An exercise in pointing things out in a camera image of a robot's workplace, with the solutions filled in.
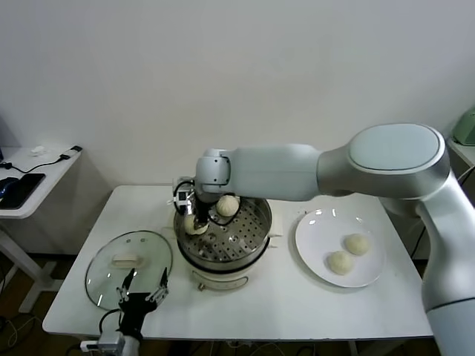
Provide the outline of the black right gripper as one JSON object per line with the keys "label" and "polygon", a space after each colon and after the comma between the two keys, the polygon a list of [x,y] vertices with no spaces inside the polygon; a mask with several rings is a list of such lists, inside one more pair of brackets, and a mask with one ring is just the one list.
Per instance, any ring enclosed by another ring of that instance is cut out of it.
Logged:
{"label": "black right gripper", "polygon": [[215,198],[206,194],[195,194],[195,230],[206,232],[209,228],[209,210],[215,205]]}

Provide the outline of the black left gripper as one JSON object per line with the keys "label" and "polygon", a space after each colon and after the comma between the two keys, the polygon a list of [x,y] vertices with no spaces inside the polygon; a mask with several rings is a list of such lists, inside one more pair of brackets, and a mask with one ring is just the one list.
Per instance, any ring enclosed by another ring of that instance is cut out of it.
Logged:
{"label": "black left gripper", "polygon": [[136,269],[132,268],[125,276],[122,285],[116,287],[119,308],[123,313],[119,325],[120,330],[140,330],[145,316],[156,310],[156,303],[161,303],[168,295],[168,268],[165,267],[158,287],[149,293],[129,293],[131,283],[135,277]]}

